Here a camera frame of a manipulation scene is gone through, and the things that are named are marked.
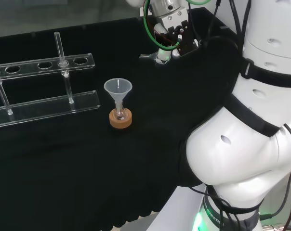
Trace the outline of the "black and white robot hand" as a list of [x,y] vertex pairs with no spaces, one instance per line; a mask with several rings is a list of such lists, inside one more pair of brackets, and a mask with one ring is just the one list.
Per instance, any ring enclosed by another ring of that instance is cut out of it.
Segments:
[[174,46],[178,41],[178,35],[182,40],[173,51],[159,49],[157,62],[166,64],[171,59],[180,59],[189,53],[199,50],[201,40],[193,28],[192,19],[185,7],[180,7],[171,13],[156,18],[154,35],[157,42],[166,47]]

